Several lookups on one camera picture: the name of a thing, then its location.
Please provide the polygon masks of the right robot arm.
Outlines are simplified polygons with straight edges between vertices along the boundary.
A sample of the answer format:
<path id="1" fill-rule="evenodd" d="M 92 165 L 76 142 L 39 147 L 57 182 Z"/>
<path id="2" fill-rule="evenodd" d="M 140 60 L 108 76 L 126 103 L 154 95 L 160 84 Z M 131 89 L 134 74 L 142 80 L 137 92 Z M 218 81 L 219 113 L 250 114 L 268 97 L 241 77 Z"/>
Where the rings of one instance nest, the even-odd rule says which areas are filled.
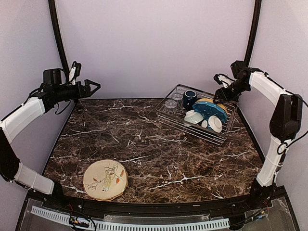
<path id="1" fill-rule="evenodd" d="M 267 72 L 248 67 L 243 61 L 232 63 L 231 70 L 233 79 L 225 74 L 214 76 L 214 80 L 222 85 L 215 92 L 214 103 L 237 101 L 242 92 L 256 89 L 275 107 L 269 123 L 269 150 L 245 199 L 250 209 L 261 208 L 272 197 L 277 175 L 283 167 L 289 147 L 299 140 L 296 135 L 301 127 L 304 100 L 275 82 Z"/>

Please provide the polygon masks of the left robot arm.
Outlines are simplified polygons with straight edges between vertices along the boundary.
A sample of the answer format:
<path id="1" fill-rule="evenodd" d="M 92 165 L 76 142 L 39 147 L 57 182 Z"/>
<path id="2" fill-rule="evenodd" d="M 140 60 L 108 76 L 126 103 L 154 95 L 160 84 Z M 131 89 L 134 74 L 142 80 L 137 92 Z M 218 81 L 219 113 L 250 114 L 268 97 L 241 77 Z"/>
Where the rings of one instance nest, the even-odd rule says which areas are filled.
<path id="1" fill-rule="evenodd" d="M 21 145 L 26 150 L 36 151 L 38 146 L 30 147 L 35 141 L 40 141 L 35 135 L 29 141 L 22 141 L 26 135 L 37 131 L 40 135 L 39 123 L 41 117 L 60 102 L 71 102 L 92 96 L 100 89 L 100 84 L 86 79 L 85 83 L 47 83 L 32 92 L 27 101 L 10 113 L 0 122 L 0 175 L 7 182 L 15 182 L 27 189 L 50 195 L 49 202 L 58 210 L 68 206 L 68 199 L 56 191 L 56 183 L 42 176 L 36 169 L 27 166 L 18 155 Z"/>

